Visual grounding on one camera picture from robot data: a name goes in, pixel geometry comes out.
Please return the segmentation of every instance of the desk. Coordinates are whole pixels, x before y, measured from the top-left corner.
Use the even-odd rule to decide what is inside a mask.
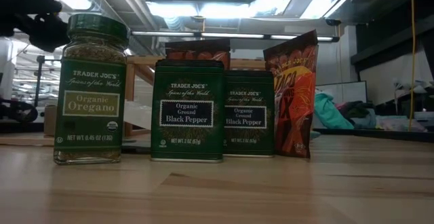
[[[321,136],[312,159],[57,166],[0,146],[0,223],[432,223],[434,144]]]

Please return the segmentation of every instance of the green label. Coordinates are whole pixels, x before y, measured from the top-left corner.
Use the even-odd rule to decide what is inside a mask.
[[[124,94],[124,64],[64,58],[55,149],[119,149],[123,133]]]
[[[251,80],[226,84],[224,152],[272,155],[274,150],[273,83]]]
[[[161,70],[154,83],[152,157],[221,159],[223,74]]]

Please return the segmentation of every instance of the ceiling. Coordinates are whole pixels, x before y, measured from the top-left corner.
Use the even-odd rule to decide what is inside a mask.
[[[160,16],[153,16],[146,2],[171,3],[171,0],[92,0],[93,8],[88,11],[73,10],[65,5],[64,11],[60,17],[67,22],[70,15],[91,12],[102,14],[114,18],[128,25],[134,31],[162,31],[172,29],[168,25],[168,19]],[[250,3],[255,0],[213,0],[213,3]],[[260,34],[278,34],[293,35],[301,34],[316,29],[320,36],[337,36],[335,26],[329,26],[325,20],[302,20],[300,17],[307,11],[313,0],[291,0],[284,6],[281,14],[261,14],[256,18],[206,18],[204,25],[193,20],[189,16],[180,16],[175,19],[185,31],[205,31],[211,33],[260,33]],[[345,1],[335,12],[328,18],[342,21],[342,25],[368,23],[375,18],[386,14],[393,8],[407,0],[369,0],[363,3],[353,3],[351,0]],[[208,0],[176,0],[176,3],[188,3],[194,5],[197,9],[203,7]],[[27,41],[26,35],[16,35],[15,40],[22,40],[24,43],[18,44],[18,50],[22,50]],[[162,54],[164,41],[170,41],[169,38],[155,37],[132,37],[130,40],[130,49],[134,54]],[[278,41],[267,40],[233,40],[231,47],[233,49],[265,49],[271,45],[279,43]],[[37,54],[46,54],[33,46],[28,46],[27,50],[33,50]],[[61,55],[61,49],[56,50],[54,58]],[[16,79],[36,79],[35,71],[37,69],[37,55],[21,53],[17,57]],[[58,80],[60,64],[47,62],[43,65],[43,78]],[[31,84],[33,88],[23,88],[22,84]],[[35,82],[14,82],[14,90],[17,95],[30,96],[35,87]],[[58,86],[54,82],[43,83],[42,90],[44,94],[56,94]]]

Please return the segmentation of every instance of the snack bag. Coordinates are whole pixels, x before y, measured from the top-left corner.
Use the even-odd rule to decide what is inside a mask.
[[[177,41],[165,44],[167,59],[177,60],[219,60],[224,69],[231,67],[231,42],[229,39],[201,41]]]
[[[274,74],[276,154],[311,157],[317,54],[316,31],[264,50],[266,70]]]

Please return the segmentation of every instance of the tin lid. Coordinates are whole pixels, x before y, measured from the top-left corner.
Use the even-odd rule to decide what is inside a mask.
[[[130,32],[126,25],[98,14],[75,14],[68,21],[68,35],[78,32],[90,32],[115,37],[128,43]]]
[[[224,65],[222,61],[217,60],[158,60],[155,63],[156,67],[166,66],[166,67],[216,67],[223,68]]]
[[[271,77],[273,73],[271,71],[226,71],[226,76],[236,77]]]

